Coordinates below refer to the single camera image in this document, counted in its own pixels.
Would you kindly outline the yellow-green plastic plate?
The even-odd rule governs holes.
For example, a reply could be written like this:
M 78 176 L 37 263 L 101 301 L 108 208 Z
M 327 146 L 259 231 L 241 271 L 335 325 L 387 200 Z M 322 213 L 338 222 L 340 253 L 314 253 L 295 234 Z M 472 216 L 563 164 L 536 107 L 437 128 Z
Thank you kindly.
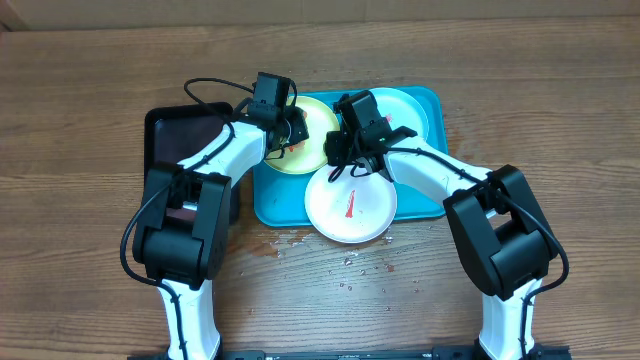
M 320 100 L 299 96 L 296 106 L 303 110 L 309 138 L 285 149 L 284 156 L 277 159 L 279 151 L 269 154 L 266 164 L 285 174 L 301 175 L 313 172 L 327 164 L 324 152 L 326 134 L 338 131 L 340 125 L 333 111 Z

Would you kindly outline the white plastic plate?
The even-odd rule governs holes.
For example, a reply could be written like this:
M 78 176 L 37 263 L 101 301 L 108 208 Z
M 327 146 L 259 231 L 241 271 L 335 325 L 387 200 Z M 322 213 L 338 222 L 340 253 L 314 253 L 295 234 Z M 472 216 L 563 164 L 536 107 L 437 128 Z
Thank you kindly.
M 322 235 L 343 244 L 360 244 L 380 236 L 397 210 L 395 186 L 379 174 L 352 177 L 344 172 L 334 182 L 335 167 L 325 165 L 309 180 L 304 207 Z

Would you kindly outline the light blue plastic plate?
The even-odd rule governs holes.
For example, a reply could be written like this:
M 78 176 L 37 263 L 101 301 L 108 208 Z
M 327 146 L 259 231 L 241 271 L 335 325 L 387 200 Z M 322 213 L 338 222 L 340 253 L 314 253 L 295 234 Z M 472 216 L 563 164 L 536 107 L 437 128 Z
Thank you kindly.
M 393 130 L 405 126 L 426 140 L 429 133 L 428 117 L 418 101 L 404 91 L 394 88 L 374 88 L 373 94 L 380 114 Z

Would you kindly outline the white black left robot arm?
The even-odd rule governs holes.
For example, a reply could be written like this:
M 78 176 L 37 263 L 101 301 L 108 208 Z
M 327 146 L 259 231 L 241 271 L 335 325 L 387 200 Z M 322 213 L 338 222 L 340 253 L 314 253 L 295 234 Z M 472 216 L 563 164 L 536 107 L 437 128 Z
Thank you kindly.
M 149 168 L 120 243 L 125 273 L 162 297 L 170 339 L 164 359 L 220 357 L 213 280 L 228 243 L 232 189 L 270 152 L 309 136 L 307 114 L 295 105 L 204 109 L 220 133 L 190 157 Z

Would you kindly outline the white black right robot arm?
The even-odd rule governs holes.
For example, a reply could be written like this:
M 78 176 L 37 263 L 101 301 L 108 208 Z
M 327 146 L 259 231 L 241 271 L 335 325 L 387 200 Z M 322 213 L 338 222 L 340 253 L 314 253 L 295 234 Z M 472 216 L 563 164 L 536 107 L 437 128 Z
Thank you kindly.
M 442 205 L 461 265 L 483 294 L 474 358 L 541 358 L 532 336 L 535 300 L 566 280 L 569 261 L 519 169 L 466 164 L 406 127 L 374 136 L 331 131 L 324 152 L 331 181 L 350 167 L 355 176 L 379 174 Z

